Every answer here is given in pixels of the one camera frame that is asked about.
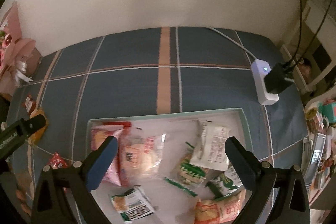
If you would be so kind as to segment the person's left hand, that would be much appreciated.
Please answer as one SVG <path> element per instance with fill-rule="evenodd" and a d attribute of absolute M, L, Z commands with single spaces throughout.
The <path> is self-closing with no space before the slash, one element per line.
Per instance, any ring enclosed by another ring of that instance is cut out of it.
<path fill-rule="evenodd" d="M 16 190 L 15 194 L 19 200 L 20 208 L 23 210 L 23 216 L 28 223 L 31 222 L 31 208 L 27 204 L 27 193 L 30 191 L 32 178 L 27 171 L 18 172 L 15 175 Z"/>

